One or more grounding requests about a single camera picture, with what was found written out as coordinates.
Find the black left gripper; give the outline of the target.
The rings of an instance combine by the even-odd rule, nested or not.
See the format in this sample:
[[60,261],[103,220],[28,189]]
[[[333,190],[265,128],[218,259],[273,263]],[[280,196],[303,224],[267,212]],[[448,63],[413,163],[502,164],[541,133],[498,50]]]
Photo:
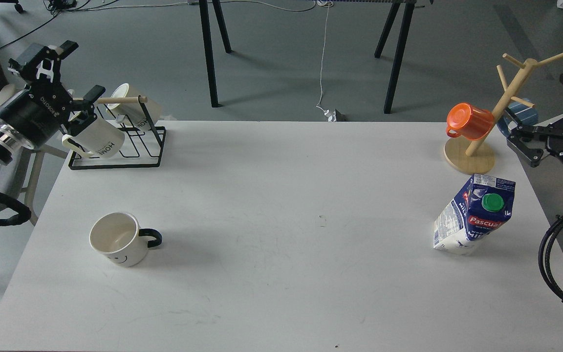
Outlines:
[[[0,147],[37,150],[58,130],[78,136],[97,120],[94,105],[105,87],[95,85],[82,100],[74,100],[59,83],[62,60],[78,47],[72,41],[60,46],[33,43],[18,58],[9,60],[7,70],[30,86],[17,90],[7,85],[0,90]],[[70,122],[70,113],[78,112]]]

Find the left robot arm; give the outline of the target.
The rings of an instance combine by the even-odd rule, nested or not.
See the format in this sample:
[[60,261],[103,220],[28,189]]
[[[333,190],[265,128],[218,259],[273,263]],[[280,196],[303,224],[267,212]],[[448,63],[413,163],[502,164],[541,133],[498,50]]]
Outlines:
[[[77,48],[72,41],[60,46],[34,43],[9,60],[9,71],[25,87],[0,90],[0,165],[12,162],[20,149],[40,149],[56,132],[76,135],[96,120],[95,102],[105,88],[96,85],[76,100],[61,83],[61,63]],[[20,225],[31,215],[29,206],[0,192],[0,226]]]

